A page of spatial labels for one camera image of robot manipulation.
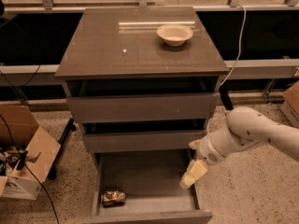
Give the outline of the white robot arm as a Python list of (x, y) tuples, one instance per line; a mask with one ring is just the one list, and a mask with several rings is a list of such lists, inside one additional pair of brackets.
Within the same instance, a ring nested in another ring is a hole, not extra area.
[(299, 130), (264, 116), (249, 107), (237, 107), (227, 115), (224, 126), (205, 137), (191, 141), (195, 151), (180, 186), (188, 189), (207, 172), (208, 165), (224, 161), (229, 155), (255, 148), (264, 142), (299, 161)]

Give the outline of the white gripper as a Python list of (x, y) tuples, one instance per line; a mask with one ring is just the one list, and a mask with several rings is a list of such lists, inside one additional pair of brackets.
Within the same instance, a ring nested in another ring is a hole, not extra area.
[(196, 149), (196, 153), (201, 160), (191, 160), (185, 174), (179, 184), (183, 189), (188, 189), (198, 179), (207, 173), (207, 164), (216, 165), (225, 160), (216, 148), (214, 148), (210, 135), (206, 135), (201, 140), (194, 140), (188, 144), (191, 149)]

